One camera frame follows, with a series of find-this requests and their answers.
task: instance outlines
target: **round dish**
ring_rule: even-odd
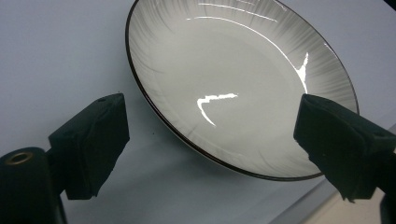
[[[247,175],[320,175],[292,137],[303,93],[359,112],[329,44],[277,1],[136,0],[126,45],[136,82],[164,123]]]

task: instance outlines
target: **beige floor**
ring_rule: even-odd
[[[380,224],[379,204],[384,193],[377,189],[371,200],[343,201],[336,193],[323,204],[304,224]]]

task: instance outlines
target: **plate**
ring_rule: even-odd
[[[320,175],[292,137],[303,93],[359,112],[330,45],[277,1],[138,0],[126,45],[135,80],[164,123],[247,175]]]

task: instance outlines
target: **dark brown rim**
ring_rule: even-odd
[[[241,173],[241,174],[244,174],[244,175],[250,175],[250,176],[261,178],[261,179],[274,180],[274,181],[284,181],[284,182],[307,180],[307,179],[312,179],[312,178],[316,178],[316,177],[319,177],[319,176],[323,175],[323,173],[318,173],[318,174],[315,174],[315,175],[306,175],[306,176],[299,176],[299,177],[274,177],[274,176],[269,176],[269,175],[259,175],[259,174],[256,174],[256,173],[252,173],[252,172],[243,170],[241,168],[238,168],[236,166],[233,166],[233,165],[231,165],[231,164],[229,164],[229,163],[227,163],[225,161],[220,160],[219,158],[216,158],[216,157],[212,156],[211,154],[209,154],[208,152],[206,152],[202,148],[200,148],[197,145],[195,145],[190,139],[188,139],[186,136],[184,136],[181,132],[179,132],[178,129],[175,128],[172,125],[172,123],[169,122],[169,120],[166,119],[166,117],[161,113],[161,111],[157,108],[157,106],[152,102],[151,98],[149,97],[149,95],[147,94],[145,88],[143,87],[143,85],[142,85],[142,83],[141,83],[141,81],[140,81],[140,79],[139,79],[139,77],[138,77],[138,75],[136,73],[136,70],[134,69],[134,62],[132,61],[132,57],[131,57],[128,34],[129,34],[129,27],[130,27],[131,17],[132,17],[132,14],[134,12],[134,8],[136,7],[138,2],[139,2],[139,0],[135,0],[134,4],[132,5],[131,10],[129,11],[129,14],[128,14],[128,18],[127,18],[127,22],[126,22],[126,28],[125,28],[125,45],[126,45],[126,53],[127,53],[127,56],[128,56],[129,65],[131,66],[132,73],[134,74],[134,79],[136,80],[137,86],[142,91],[142,93],[143,93],[144,97],[146,98],[146,100],[148,101],[149,105],[154,110],[154,112],[157,114],[157,116],[172,130],[172,132],[174,134],[176,134],[188,146],[192,147],[193,149],[195,149],[196,151],[198,151],[202,155],[206,156],[210,160],[215,161],[216,163],[218,163],[220,165],[223,165],[223,166],[225,166],[225,167],[227,167],[227,168],[229,168],[231,170],[234,170],[234,171],[236,171],[238,173]],[[296,13],[294,10],[290,9],[288,6],[284,5],[283,3],[280,3],[280,2],[278,2],[278,3],[281,4],[284,7],[287,7],[288,10],[290,10],[293,13],[295,13],[296,15],[298,15],[307,24],[309,24],[317,32],[317,34],[319,34],[323,38],[323,36],[308,21],[306,21],[303,17],[301,17],[298,13]],[[351,85],[352,91],[354,93],[356,107],[357,107],[357,113],[359,114],[360,111],[359,111],[358,99],[357,99],[357,96],[356,96],[355,89],[353,88],[351,79],[350,79],[350,77],[349,77],[349,75],[347,73],[347,70],[345,69],[345,67],[342,64],[340,58],[334,52],[334,50],[329,45],[329,43],[327,41],[326,41],[326,43],[328,44],[328,47],[332,50],[332,52],[334,53],[335,57],[338,59],[338,61],[340,62],[340,64],[344,68],[344,70],[346,71],[346,76],[347,76],[347,78],[349,80],[349,83]]]

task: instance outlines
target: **gray table surface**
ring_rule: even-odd
[[[69,223],[293,223],[334,192],[323,177],[286,183],[241,175],[180,142],[132,78],[124,28],[133,2],[0,0],[0,155],[49,149],[49,134],[93,100],[126,97],[131,141],[98,198],[63,195]],[[333,47],[361,114],[391,127],[395,11],[379,0],[282,2]]]

